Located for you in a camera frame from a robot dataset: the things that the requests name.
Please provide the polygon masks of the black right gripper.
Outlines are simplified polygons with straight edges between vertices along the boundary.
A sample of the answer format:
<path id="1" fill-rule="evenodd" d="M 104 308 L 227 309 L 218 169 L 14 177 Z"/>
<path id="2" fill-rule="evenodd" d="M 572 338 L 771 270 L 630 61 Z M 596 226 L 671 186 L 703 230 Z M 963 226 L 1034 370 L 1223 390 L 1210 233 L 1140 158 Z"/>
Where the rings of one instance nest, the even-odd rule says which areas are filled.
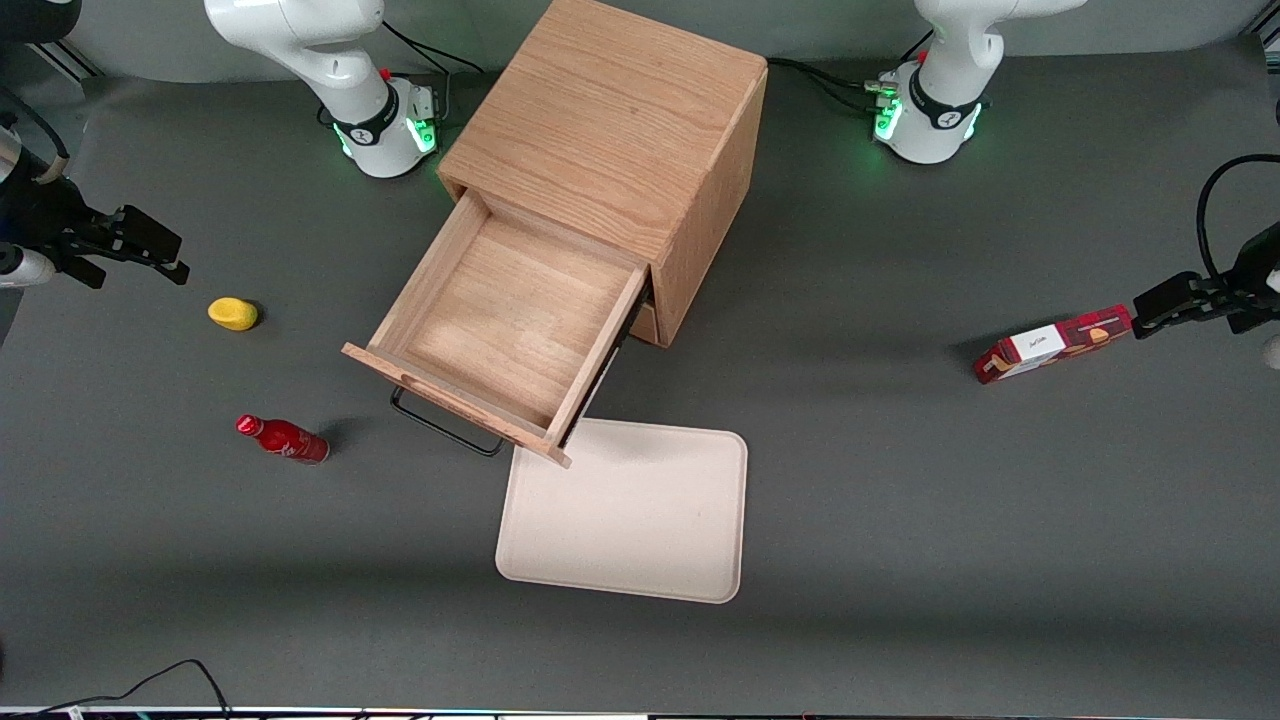
<path id="1" fill-rule="evenodd" d="M 3 241 L 46 258 L 58 274 L 104 275 L 91 258 L 123 259 L 113 249 L 109 217 L 92 209 L 67 178 L 38 184 L 12 176 L 3 182 L 1 210 Z M 148 260 L 174 284 L 189 279 L 189 268 L 179 260 L 182 237 L 136 206 L 116 211 L 116 245 Z"/>

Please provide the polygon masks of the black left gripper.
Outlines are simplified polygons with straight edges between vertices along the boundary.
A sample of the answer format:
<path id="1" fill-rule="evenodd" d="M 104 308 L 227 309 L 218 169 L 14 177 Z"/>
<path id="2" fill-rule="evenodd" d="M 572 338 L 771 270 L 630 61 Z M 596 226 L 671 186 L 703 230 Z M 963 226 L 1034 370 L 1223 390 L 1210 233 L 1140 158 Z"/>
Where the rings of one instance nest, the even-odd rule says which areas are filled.
<path id="1" fill-rule="evenodd" d="M 1210 274 L 1225 297 L 1224 313 L 1233 334 L 1244 334 L 1279 319 L 1279 223 L 1248 240 L 1234 264 L 1220 272 L 1208 261 Z M 1204 279 L 1196 272 L 1180 272 L 1134 297 L 1134 337 L 1147 340 L 1164 329 L 1217 318 L 1204 306 Z"/>

